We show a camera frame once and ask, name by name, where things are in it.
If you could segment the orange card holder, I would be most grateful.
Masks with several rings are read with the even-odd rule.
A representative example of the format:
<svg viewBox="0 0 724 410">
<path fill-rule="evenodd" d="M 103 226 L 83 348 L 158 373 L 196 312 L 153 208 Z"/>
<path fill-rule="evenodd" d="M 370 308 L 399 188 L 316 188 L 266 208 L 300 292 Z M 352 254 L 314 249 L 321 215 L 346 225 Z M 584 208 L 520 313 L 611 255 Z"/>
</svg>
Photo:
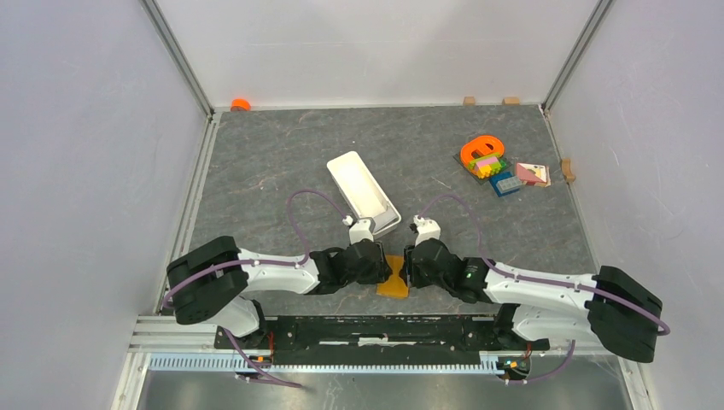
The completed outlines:
<svg viewBox="0 0 724 410">
<path fill-rule="evenodd" d="M 386 262 L 391 268 L 391 274 L 385 282 L 377 285 L 377 295 L 406 299 L 409 296 L 409 288 L 403 278 L 404 258 L 399 255 L 387 255 Z"/>
</svg>

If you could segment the white rectangular tray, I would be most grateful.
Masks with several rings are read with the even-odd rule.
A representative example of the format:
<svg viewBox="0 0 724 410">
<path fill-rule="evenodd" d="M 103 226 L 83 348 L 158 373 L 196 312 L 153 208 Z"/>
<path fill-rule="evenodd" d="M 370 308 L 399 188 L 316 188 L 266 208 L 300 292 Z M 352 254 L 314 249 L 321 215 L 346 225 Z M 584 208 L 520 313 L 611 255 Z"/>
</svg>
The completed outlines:
<svg viewBox="0 0 724 410">
<path fill-rule="evenodd" d="M 357 151 L 349 151 L 326 164 L 338 190 L 358 219 L 371 218 L 372 236 L 390 233 L 402 220 L 381 185 Z"/>
</svg>

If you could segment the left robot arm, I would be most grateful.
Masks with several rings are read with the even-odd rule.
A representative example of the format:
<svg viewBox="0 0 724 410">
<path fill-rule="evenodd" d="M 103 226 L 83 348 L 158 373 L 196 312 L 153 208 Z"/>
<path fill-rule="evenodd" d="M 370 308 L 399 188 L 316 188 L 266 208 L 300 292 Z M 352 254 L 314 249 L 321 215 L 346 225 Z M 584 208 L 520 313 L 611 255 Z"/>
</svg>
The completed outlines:
<svg viewBox="0 0 724 410">
<path fill-rule="evenodd" d="M 382 245 L 369 239 L 346 248 L 278 256 L 241 249 L 233 237 L 222 236 L 167 266 L 170 289 L 162 306 L 180 325 L 214 324 L 253 349 L 266 341 L 268 325 L 260 304 L 244 294 L 328 295 L 350 284 L 383 283 L 391 273 Z"/>
</svg>

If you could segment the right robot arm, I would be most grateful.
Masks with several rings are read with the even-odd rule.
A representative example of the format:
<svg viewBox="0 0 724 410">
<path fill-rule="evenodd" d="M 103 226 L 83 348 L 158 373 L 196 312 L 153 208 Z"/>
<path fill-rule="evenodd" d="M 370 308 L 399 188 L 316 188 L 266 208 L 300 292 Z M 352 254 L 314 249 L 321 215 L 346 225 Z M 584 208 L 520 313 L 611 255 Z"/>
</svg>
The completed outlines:
<svg viewBox="0 0 724 410">
<path fill-rule="evenodd" d="M 664 329 L 661 299 L 614 266 L 596 274 L 531 271 L 461 258 L 432 238 L 406 247 L 403 271 L 414 288 L 436 286 L 462 302 L 499 304 L 493 338 L 505 349 L 523 341 L 568 339 L 651 363 Z"/>
</svg>

